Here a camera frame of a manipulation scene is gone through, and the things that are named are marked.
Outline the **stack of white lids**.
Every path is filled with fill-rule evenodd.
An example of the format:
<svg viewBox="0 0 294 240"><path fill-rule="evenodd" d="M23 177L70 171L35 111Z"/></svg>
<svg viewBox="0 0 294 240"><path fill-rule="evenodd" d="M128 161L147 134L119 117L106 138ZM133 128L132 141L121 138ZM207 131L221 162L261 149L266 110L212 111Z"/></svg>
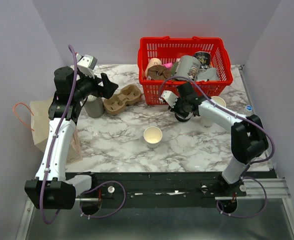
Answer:
<svg viewBox="0 0 294 240"><path fill-rule="evenodd" d="M193 116L193 115L190 114L190 115L188 115L187 117L182 117L182 116L180 116L180 115L178 115L178 114L175 114L175 118L176 118L179 122L181 122L181 123L188 122L188 121L191 119L192 116Z"/></svg>

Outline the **brown cardboard cup carrier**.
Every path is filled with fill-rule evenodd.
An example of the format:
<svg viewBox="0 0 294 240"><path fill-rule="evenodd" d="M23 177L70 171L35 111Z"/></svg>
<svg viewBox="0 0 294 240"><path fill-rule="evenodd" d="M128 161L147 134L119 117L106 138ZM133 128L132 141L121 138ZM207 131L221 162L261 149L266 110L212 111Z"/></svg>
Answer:
<svg viewBox="0 0 294 240"><path fill-rule="evenodd" d="M103 101L106 112L110 115L117 115L123 112L126 106L133 105L141 100L141 90L134 84L129 84L115 93L110 99Z"/></svg>

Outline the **stack of white paper cups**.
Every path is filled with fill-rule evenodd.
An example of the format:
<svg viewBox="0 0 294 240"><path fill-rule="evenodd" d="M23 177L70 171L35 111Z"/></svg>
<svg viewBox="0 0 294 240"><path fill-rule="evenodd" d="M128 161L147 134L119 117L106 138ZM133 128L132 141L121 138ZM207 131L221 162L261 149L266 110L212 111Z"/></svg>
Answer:
<svg viewBox="0 0 294 240"><path fill-rule="evenodd" d="M213 124L217 124L224 128L223 122L224 115L217 106L207 102L202 102L199 105L200 124L204 128L210 128Z"/></svg>

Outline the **single white paper cup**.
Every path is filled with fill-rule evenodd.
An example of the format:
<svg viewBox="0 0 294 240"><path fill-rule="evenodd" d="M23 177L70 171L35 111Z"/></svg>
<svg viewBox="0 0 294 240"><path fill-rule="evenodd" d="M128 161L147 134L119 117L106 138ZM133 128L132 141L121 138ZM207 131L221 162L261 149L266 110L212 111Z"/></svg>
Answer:
<svg viewBox="0 0 294 240"><path fill-rule="evenodd" d="M143 138L149 148L156 148L162 140L162 137L162 131L156 126L148 127L143 133Z"/></svg>

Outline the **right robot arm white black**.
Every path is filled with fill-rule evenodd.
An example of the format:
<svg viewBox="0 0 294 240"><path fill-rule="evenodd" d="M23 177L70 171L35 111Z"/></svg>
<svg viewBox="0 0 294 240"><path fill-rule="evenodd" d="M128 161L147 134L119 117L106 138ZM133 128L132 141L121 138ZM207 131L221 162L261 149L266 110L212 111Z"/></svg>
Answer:
<svg viewBox="0 0 294 240"><path fill-rule="evenodd" d="M257 115L238 114L217 103L211 97L199 96L190 82L177 87L178 95L164 91L161 99L169 105L180 122L188 121L191 116L207 118L231 134L231 152L233 154L227 167L217 182L217 191L228 196L235 190L243 173L252 160L269 148L267 136L263 131L261 119Z"/></svg>

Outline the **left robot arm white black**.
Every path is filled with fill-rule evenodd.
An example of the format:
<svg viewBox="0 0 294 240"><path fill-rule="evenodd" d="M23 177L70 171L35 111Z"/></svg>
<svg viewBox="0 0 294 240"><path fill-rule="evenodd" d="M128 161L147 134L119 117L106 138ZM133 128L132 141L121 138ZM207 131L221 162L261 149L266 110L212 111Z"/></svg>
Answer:
<svg viewBox="0 0 294 240"><path fill-rule="evenodd" d="M88 174L67 180L65 165L72 135L81 112L81 101L89 95L109 99L118 84L107 74L87 76L79 67L61 67L54 72L56 91L48 109L49 135L43 160L24 190L37 209L70 210L78 195L91 198L98 186Z"/></svg>

